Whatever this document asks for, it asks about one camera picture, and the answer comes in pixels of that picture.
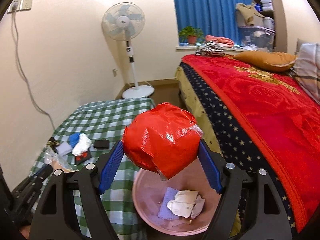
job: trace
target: baseboard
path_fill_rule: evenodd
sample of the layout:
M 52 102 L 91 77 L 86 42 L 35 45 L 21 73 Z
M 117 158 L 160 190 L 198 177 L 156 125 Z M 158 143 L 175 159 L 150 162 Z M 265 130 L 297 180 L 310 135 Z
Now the baseboard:
M 151 86 L 160 86 L 160 85 L 171 85 L 171 84 L 177 84 L 178 80 L 175 78 L 167 78 L 167 79 L 156 79 L 156 80 L 150 80 L 148 83 Z M 138 82 L 138 85 L 148 85 L 145 81 Z M 117 95 L 116 99 L 122 98 L 122 93 L 127 90 L 128 88 L 134 86 L 134 83 L 125 84 L 124 87 L 120 90 L 119 94 Z

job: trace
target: silver screw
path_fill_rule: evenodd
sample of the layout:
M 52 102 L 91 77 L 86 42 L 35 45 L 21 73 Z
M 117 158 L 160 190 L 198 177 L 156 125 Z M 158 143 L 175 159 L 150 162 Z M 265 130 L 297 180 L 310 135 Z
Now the silver screw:
M 94 163 L 89 163 L 89 164 L 86 165 L 85 168 L 86 168 L 87 170 L 93 170 L 94 167 L 95 167 Z
M 234 169 L 235 168 L 235 165 L 233 163 L 227 163 L 226 164 L 226 167 L 230 170 Z
M 265 169 L 260 169 L 259 173 L 264 176 L 267 174 L 267 171 Z
M 55 174 L 56 176 L 59 176 L 61 173 L 62 173 L 62 170 L 60 170 L 60 169 L 54 171 L 54 174 Z

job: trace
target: pink towel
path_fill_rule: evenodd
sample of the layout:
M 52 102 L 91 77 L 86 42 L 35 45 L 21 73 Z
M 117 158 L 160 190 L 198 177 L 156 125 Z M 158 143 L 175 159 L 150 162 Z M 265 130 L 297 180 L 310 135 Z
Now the pink towel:
M 211 36 L 211 35 L 206 35 L 205 40 L 206 41 L 213 41 L 215 43 L 223 43 L 223 44 L 225 44 L 224 47 L 229 47 L 229 48 L 232 48 L 235 44 L 234 41 L 229 38 L 215 37 L 215 36 Z

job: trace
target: orange pillow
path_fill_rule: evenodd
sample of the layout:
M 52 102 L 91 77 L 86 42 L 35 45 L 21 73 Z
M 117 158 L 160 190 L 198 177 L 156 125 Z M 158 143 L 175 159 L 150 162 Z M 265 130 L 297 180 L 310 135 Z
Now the orange pillow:
M 284 52 L 245 51 L 234 58 L 266 71 L 282 72 L 293 67 L 297 56 Z

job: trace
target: pink plastic tub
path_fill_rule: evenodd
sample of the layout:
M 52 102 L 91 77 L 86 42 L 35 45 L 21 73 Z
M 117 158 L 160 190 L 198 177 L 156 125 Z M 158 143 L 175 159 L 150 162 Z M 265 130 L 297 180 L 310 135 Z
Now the pink plastic tub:
M 204 209 L 190 224 L 172 226 L 172 221 L 157 216 L 167 187 L 196 190 L 205 199 Z M 173 236 L 190 236 L 206 231 L 218 206 L 220 195 L 210 188 L 200 161 L 196 159 L 166 181 L 161 181 L 160 176 L 154 172 L 141 169 L 133 183 L 132 198 L 140 217 L 154 229 Z M 189 222 L 190 218 L 180 220 Z

